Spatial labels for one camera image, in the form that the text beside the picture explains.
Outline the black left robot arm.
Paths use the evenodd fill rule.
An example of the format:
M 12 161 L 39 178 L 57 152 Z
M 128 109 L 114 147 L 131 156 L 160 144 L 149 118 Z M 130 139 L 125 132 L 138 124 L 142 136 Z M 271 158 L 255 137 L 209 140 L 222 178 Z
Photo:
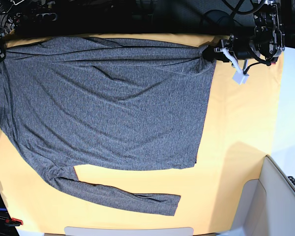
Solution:
M 253 0 L 253 9 L 240 11 L 226 4 L 238 15 L 252 15 L 255 23 L 252 35 L 231 34 L 229 39 L 221 39 L 216 45 L 208 46 L 203 51 L 203 58 L 208 61 L 230 62 L 222 49 L 228 50 L 235 60 L 255 59 L 260 64 L 275 64 L 285 50 L 285 33 L 281 20 L 281 6 L 275 0 Z

